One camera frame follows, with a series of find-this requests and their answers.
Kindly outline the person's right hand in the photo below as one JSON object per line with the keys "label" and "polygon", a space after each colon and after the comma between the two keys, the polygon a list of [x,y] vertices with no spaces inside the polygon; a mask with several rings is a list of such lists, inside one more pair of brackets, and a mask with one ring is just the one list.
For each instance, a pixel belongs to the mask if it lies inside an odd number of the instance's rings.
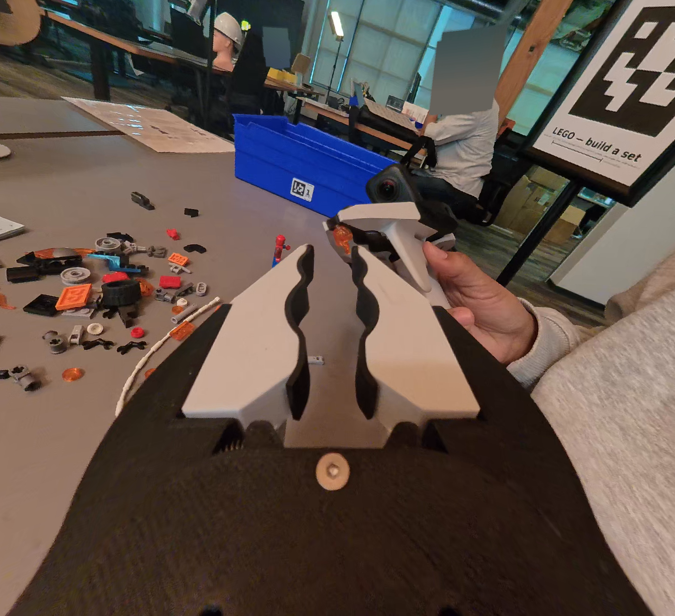
{"label": "person's right hand", "polygon": [[495,359],[509,365],[533,347],[538,326],[519,299],[461,252],[426,241],[428,266],[450,305],[449,314]]}

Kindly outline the cardboard boxes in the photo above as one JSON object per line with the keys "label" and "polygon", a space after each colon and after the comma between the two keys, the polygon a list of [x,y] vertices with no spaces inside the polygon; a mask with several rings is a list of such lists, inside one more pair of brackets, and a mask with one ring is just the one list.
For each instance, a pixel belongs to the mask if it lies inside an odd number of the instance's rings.
{"label": "cardboard boxes", "polygon": [[[524,238],[552,206],[568,180],[541,167],[523,175],[506,197],[494,225]],[[565,244],[583,220],[585,211],[568,206],[544,237],[551,244]]]}

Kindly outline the pile of loose lego pieces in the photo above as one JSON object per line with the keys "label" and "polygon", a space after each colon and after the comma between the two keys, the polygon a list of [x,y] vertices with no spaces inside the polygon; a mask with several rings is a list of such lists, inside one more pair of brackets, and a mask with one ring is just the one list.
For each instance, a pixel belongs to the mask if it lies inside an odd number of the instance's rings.
{"label": "pile of loose lego pieces", "polygon": [[[208,248],[208,258],[194,252],[192,279],[205,279],[215,288],[214,234],[207,230],[219,221],[212,201],[195,193],[150,193],[156,206],[148,212],[131,201],[131,188],[98,187],[87,183],[58,188],[56,182],[39,181],[46,189],[1,187],[1,214],[18,216],[28,231],[1,242],[1,259],[29,255],[32,265],[17,264],[1,269],[1,392],[4,403],[22,402],[26,407],[65,407],[97,403],[112,409],[124,384],[136,368],[138,386],[149,370],[160,369],[152,390],[168,389],[170,397],[185,398],[207,358],[224,314],[204,326],[188,322],[202,304],[190,302],[180,323],[175,304],[157,301],[150,283],[159,288],[161,275],[175,278],[165,259],[135,256],[148,266],[141,277],[142,297],[133,306],[106,308],[102,305],[101,278],[113,256],[38,257],[46,248],[94,248],[103,232],[130,233],[141,247],[167,247],[167,255],[184,245],[197,243]],[[90,270],[92,291],[84,308],[57,311],[55,304],[66,287],[60,273],[69,267]],[[129,271],[130,279],[139,274]]]}

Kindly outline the blue plastic bin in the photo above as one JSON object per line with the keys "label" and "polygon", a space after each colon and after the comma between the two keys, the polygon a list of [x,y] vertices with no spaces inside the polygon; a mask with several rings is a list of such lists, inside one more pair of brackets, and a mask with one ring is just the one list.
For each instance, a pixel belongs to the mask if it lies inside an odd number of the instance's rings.
{"label": "blue plastic bin", "polygon": [[367,182],[392,161],[276,115],[233,114],[237,179],[325,217],[370,202]]}

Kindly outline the panel light on stand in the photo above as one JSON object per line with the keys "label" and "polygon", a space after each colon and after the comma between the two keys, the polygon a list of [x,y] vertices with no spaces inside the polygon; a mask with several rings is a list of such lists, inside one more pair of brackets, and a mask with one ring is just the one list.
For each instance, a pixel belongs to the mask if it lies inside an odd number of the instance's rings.
{"label": "panel light on stand", "polygon": [[331,29],[332,34],[333,34],[333,38],[335,39],[338,48],[337,48],[335,58],[334,58],[334,61],[333,61],[332,73],[331,73],[331,77],[330,77],[330,81],[329,81],[329,85],[328,85],[327,96],[326,96],[326,102],[327,103],[329,102],[329,99],[330,99],[330,96],[331,96],[331,93],[332,93],[333,81],[335,79],[335,72],[336,72],[337,63],[338,63],[338,60],[339,60],[339,57],[340,57],[340,52],[341,52],[342,43],[343,43],[343,39],[344,39],[344,30],[343,30],[342,20],[341,20],[340,14],[337,11],[331,11],[328,15],[328,22],[329,22],[329,26],[330,26],[330,29]]}

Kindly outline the wooden post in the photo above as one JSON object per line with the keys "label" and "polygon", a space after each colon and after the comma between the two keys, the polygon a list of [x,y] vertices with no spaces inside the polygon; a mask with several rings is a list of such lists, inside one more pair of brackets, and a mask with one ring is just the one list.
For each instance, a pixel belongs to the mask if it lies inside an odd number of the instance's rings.
{"label": "wooden post", "polygon": [[495,100],[500,108],[500,123],[507,117],[572,1],[541,0],[497,83]]}

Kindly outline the printed paper sheet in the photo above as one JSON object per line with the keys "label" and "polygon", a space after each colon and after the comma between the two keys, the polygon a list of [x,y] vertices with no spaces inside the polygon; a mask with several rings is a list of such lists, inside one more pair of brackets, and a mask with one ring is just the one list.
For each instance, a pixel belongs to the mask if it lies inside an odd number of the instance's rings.
{"label": "printed paper sheet", "polygon": [[233,142],[162,109],[72,97],[63,97],[63,100],[157,153],[187,155],[235,152]]}

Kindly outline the black framed sign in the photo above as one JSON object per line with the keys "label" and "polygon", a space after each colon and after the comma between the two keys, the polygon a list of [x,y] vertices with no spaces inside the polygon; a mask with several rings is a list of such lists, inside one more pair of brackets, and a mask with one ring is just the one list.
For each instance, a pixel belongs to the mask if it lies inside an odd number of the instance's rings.
{"label": "black framed sign", "polygon": [[522,154],[632,207],[674,168],[674,0],[617,0]]}

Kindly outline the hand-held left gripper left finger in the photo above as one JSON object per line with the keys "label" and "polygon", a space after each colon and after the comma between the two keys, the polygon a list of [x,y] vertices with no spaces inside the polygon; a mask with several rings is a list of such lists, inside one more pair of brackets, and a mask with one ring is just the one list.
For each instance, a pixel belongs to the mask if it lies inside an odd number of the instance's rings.
{"label": "hand-held left gripper left finger", "polygon": [[300,328],[309,311],[315,252],[303,244],[233,299],[182,406],[187,418],[241,425],[299,420],[310,373]]}

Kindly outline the long wooden desk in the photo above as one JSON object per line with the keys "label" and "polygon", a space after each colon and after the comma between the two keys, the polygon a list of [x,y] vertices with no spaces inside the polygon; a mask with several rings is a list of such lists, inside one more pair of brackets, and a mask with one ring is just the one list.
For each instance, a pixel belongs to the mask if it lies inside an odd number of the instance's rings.
{"label": "long wooden desk", "polygon": [[162,64],[173,66],[186,66],[209,76],[211,73],[226,74],[228,71],[213,67],[206,59],[201,59],[186,53],[180,49],[162,46],[153,48],[141,43],[134,43],[124,38],[97,30],[87,24],[71,18],[69,15],[38,5],[40,15],[47,19],[50,24],[59,25],[70,30],[74,37],[87,44],[90,52],[90,74],[92,87],[97,100],[105,102],[111,99],[111,89],[105,52],[111,49],[124,54],[139,56],[144,59],[159,61]]}

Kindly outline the black lego minifigure orange head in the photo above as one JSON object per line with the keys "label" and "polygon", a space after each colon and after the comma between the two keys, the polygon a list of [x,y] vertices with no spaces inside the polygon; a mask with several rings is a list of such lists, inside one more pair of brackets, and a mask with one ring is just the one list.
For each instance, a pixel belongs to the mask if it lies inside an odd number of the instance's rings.
{"label": "black lego minifigure orange head", "polygon": [[342,224],[326,228],[327,239],[337,255],[347,263],[351,262],[353,235],[350,228]]}

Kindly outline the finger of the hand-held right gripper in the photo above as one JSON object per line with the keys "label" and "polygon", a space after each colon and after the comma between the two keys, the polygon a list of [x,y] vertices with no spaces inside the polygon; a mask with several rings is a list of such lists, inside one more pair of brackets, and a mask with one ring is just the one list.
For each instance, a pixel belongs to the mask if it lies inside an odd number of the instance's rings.
{"label": "finger of the hand-held right gripper", "polygon": [[422,250],[421,212],[414,202],[354,205],[323,222],[323,228],[350,228],[353,246],[374,254],[406,254]]}

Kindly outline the orange square lego tile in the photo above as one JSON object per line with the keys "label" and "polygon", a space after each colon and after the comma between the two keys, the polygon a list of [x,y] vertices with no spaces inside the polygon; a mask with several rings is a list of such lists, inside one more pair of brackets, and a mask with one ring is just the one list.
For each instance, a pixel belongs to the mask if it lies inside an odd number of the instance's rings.
{"label": "orange square lego tile", "polygon": [[89,303],[91,291],[91,283],[67,286],[58,297],[55,309],[57,311],[66,311],[84,308]]}

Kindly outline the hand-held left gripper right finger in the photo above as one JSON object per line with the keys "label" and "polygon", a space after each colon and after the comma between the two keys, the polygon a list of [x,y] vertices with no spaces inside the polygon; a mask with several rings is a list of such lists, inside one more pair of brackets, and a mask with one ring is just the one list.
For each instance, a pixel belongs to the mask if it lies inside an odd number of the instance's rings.
{"label": "hand-held left gripper right finger", "polygon": [[352,250],[359,341],[355,389],[360,411],[389,432],[400,423],[474,419],[478,401],[436,309],[366,248]]}

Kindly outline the black lego tyre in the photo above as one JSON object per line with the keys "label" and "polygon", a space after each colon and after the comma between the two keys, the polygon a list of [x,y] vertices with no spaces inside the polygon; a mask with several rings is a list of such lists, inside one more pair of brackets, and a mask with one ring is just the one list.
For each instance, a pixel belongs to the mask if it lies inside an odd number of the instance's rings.
{"label": "black lego tyre", "polygon": [[136,305],[141,297],[141,285],[133,279],[109,281],[101,288],[102,305],[106,308]]}

